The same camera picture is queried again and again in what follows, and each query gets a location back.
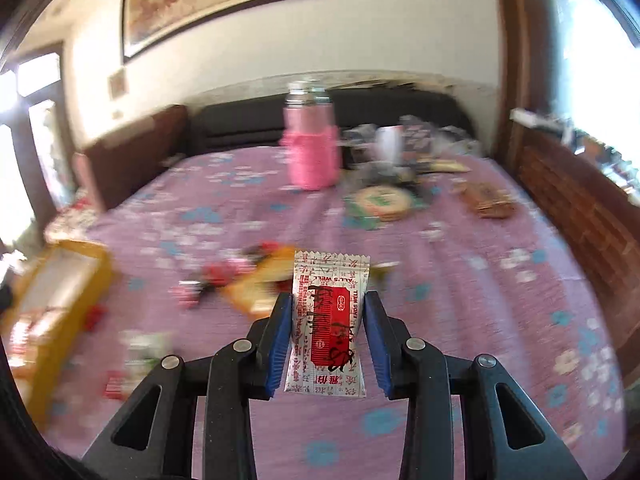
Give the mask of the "white red snack sachet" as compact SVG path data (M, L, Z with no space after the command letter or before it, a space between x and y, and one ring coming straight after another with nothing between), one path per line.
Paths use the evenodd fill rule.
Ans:
M367 256L295 253L285 391L343 398L367 395L356 339L369 272Z

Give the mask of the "red black candy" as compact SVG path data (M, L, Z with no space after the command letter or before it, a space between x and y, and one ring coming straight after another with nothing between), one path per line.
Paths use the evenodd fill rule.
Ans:
M229 285L238 274L228 262L218 262L194 271L171 289L181 307L196 307L209 292Z

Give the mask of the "yellow snack bag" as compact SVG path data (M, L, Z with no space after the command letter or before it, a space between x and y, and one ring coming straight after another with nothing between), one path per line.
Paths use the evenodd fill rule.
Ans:
M279 246L253 270L222 289L232 308L252 320L268 318L280 292L292 292L296 248Z

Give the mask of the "yellow cardboard tray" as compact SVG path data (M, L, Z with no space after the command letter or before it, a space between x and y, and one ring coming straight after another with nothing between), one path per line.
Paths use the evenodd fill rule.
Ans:
M15 284L12 307L1 318L2 339L17 390L40 430L47 426L63 365L112 277L106 246L60 240Z

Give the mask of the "purple floral tablecloth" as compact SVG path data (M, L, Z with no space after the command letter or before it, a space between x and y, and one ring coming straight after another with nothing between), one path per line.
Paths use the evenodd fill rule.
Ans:
M457 178L424 180L425 208L370 229L346 214L344 188L308 193L288 178L283 148L247 148L179 162L104 214L89 236L117 275L104 319L80 337L58 385L49 442L81 455L118 409L104 388L129 336L161 333L186 360L244 336L250 319L213 294L192 309L178 283L263 242L366 255L388 264L381 300L413 336L450 356L490 353L547 417L587 477L624 455L623 386L593 292L562 238L492 162L469 158L471 179L516 201L512 218L469 212Z

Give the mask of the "small brown box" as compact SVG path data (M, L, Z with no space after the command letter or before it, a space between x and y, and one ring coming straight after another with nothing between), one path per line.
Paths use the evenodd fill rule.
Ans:
M514 201L488 182L465 182L459 195L470 211L483 219L507 219L515 214Z

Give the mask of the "white cup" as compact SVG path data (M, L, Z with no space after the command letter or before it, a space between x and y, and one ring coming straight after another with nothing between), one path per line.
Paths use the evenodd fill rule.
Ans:
M375 153L380 162L401 165L404 145L404 128L401 126L385 126L376 130Z

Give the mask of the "black leather sofa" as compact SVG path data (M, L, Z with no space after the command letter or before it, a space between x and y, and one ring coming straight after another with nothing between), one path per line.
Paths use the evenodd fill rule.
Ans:
M309 117L311 123L330 122L339 129L362 124L397 125L402 116L416 116L437 127L453 126L476 136L471 119L452 96L408 88L351 88L329 91L330 102L315 112L309 107L292 110L296 122ZM190 118L186 154L203 155L276 145L286 129L285 96L212 104Z

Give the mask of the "pink sleeved water bottle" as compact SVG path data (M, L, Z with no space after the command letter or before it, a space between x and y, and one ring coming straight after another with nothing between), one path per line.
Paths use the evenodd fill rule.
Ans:
M341 165L333 103L318 81L288 84L281 143L288 152L292 185L319 191L335 184Z

